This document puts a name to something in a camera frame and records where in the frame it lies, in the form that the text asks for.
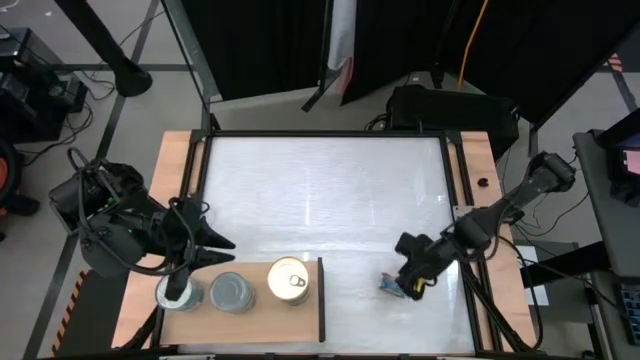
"open can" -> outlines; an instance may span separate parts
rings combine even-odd
[[[176,301],[168,300],[165,297],[169,276],[163,276],[156,286],[156,302],[166,310],[191,311],[202,304],[204,299],[204,288],[195,280],[189,278],[187,286]]]
[[[294,257],[283,257],[269,269],[269,289],[278,299],[297,306],[309,297],[309,271]]]
[[[218,275],[209,288],[213,306],[227,313],[244,314],[256,303],[256,292],[251,283],[234,272]]]

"metal can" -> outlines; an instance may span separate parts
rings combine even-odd
[[[256,303],[256,292],[251,283],[234,272],[218,275],[211,283],[209,297],[216,309],[232,314],[244,314]]]
[[[176,301],[165,297],[169,276],[163,276],[156,286],[156,302],[166,310],[191,311],[197,308],[204,300],[204,288],[197,281],[189,278],[182,295]]]
[[[284,257],[273,263],[267,282],[273,295],[289,305],[300,305],[309,297],[309,271],[294,257]]]

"floor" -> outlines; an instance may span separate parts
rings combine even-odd
[[[116,40],[123,39],[146,16],[159,11],[157,0],[90,0],[89,3]],[[0,24],[6,27],[30,27],[68,64],[99,62],[97,54],[53,0],[22,0],[9,12],[0,13]],[[136,33],[122,46],[126,54],[132,55],[135,52],[139,55],[134,58],[135,61],[143,64],[183,64],[176,40],[164,16],[153,21],[148,36],[138,38],[139,34]],[[86,81],[83,75],[79,76],[95,91],[96,96],[106,93],[107,89],[102,85]],[[145,177],[147,185],[153,174],[163,132],[197,128],[201,115],[199,99],[187,72],[156,71],[151,76],[154,85],[141,96],[125,100],[113,94],[99,102],[90,100],[88,104],[95,114],[93,125],[74,144],[87,156],[94,156],[108,122],[114,121],[119,115],[107,157],[136,167]],[[109,72],[99,72],[97,77],[112,80]],[[633,94],[640,95],[640,74],[625,73],[623,79]],[[416,74],[412,81],[430,85],[430,79],[423,74]],[[453,81],[454,79],[447,77],[445,85],[452,85]],[[223,102],[214,104],[212,111],[226,129],[359,130],[384,111],[392,86],[345,107],[338,106],[340,96],[335,91],[330,91],[310,113],[304,113],[300,107],[313,91],[314,89],[306,89]],[[540,149],[558,152],[565,159],[572,159],[573,133],[607,128],[629,111],[612,74],[596,73],[541,129]],[[72,117],[72,121],[82,122],[83,116],[86,116],[86,112]],[[524,122],[521,122],[521,130],[522,134],[526,134]],[[37,150],[44,145],[29,144],[21,148]],[[513,146],[508,163],[506,156],[499,162],[499,172],[507,189],[516,186],[522,176],[528,162],[527,146],[527,137],[522,136]],[[64,151],[63,148],[56,148],[25,170],[25,192],[40,200],[42,209],[32,218],[9,217],[0,221],[0,230],[9,235],[0,244],[0,270],[3,274],[0,277],[0,287],[8,289],[0,297],[0,316],[3,319],[0,325],[2,359],[22,358],[49,287],[51,274],[63,249],[65,232],[48,209],[47,193],[72,174]],[[550,227],[553,220],[569,207],[568,204],[575,204],[584,196],[584,181],[580,176],[578,178],[578,183],[570,192],[550,196],[539,206],[537,213],[543,228]],[[586,201],[565,216],[543,239],[577,242],[580,245],[598,240],[598,229],[590,203]],[[71,293],[78,272],[85,267],[86,264],[76,253],[67,276],[62,281],[61,294]],[[50,354],[51,342],[67,300],[68,297],[63,295],[55,303],[51,321],[46,327],[45,340],[39,347],[39,356]],[[576,355],[590,347],[585,326],[546,320],[547,335],[543,349],[557,355]]]

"black curtain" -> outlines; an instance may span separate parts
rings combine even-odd
[[[358,2],[354,71],[343,103],[410,71],[428,70],[449,1]],[[457,74],[482,0],[464,0],[442,54]],[[634,0],[490,0],[465,78],[513,99],[541,126],[640,20]]]
[[[224,100],[317,86],[324,0],[183,0]]]
[[[354,66],[343,105],[432,61],[449,4],[430,0],[358,1]]]

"can lid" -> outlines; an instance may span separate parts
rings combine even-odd
[[[168,310],[176,310],[180,309],[184,306],[189,299],[191,298],[191,294],[193,293],[193,284],[191,283],[191,279],[187,281],[187,286],[185,287],[182,295],[178,298],[178,300],[172,301],[168,300],[165,297],[165,293],[167,292],[167,284],[169,283],[169,276],[163,276],[158,282],[158,286],[156,286],[156,301],[158,305]]]
[[[242,312],[251,302],[253,290],[240,274],[225,272],[211,284],[209,297],[213,306],[225,312]]]
[[[269,289],[282,300],[295,300],[309,287],[309,272],[304,263],[294,257],[279,259],[269,270]]]

